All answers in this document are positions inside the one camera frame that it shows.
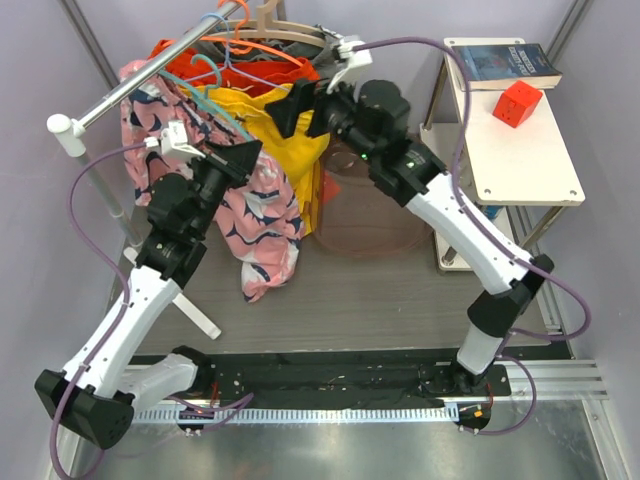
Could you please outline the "pink whale print shorts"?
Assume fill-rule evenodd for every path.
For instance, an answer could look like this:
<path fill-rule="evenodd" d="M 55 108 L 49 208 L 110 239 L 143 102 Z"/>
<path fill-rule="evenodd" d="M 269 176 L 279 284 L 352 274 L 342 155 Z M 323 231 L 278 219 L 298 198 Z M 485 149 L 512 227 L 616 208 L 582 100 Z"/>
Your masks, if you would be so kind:
<path fill-rule="evenodd" d="M 159 137 L 169 121 L 183 121 L 189 141 L 198 148 L 205 141 L 233 145 L 257 139 L 226 110 L 216 112 L 210 103 L 197 101 L 164 75 L 151 77 L 126 97 L 120 104 L 120 117 L 122 143 L 127 149 L 125 167 L 140 206 L 149 204 L 152 184 L 164 175 L 193 176 L 190 163 L 138 146 L 147 137 Z M 225 193 L 215 221 L 231 253 L 242 263 L 241 288 L 246 301 L 258 301 L 291 278 L 306 225 L 287 175 L 263 143 L 248 183 Z"/>

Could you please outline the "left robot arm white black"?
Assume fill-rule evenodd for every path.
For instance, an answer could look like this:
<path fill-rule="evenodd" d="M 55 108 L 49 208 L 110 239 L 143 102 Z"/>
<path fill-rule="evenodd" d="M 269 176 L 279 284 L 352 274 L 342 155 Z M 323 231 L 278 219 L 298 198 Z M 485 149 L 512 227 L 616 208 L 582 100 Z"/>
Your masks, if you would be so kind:
<path fill-rule="evenodd" d="M 136 374 L 125 370 L 160 314 L 182 293 L 205 252 L 204 239 L 224 195 L 248 183 L 258 140 L 207 143 L 188 158 L 192 178 L 169 173 L 152 185 L 152 229 L 117 302 L 83 348 L 59 372 L 43 371 L 35 390 L 54 426 L 102 450 L 116 445 L 134 415 L 180 393 L 205 397 L 213 385 L 208 357 L 186 346 Z"/>

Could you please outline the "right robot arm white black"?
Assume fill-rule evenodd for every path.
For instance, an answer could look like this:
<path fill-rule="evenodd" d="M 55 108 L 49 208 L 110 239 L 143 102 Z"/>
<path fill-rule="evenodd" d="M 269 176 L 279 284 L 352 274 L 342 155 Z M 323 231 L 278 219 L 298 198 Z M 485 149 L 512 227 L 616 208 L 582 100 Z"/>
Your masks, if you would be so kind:
<path fill-rule="evenodd" d="M 266 105 L 279 133 L 293 135 L 311 112 L 307 136 L 330 133 L 360 155 L 375 187 L 440 233 L 472 268 L 483 291 L 468 308 L 468 333 L 439 381 L 444 392 L 472 395 L 515 321 L 554 268 L 546 255 L 511 244 L 453 184 L 445 164 L 407 132 L 409 102 L 386 80 L 336 88 L 298 80 L 282 99 Z"/>

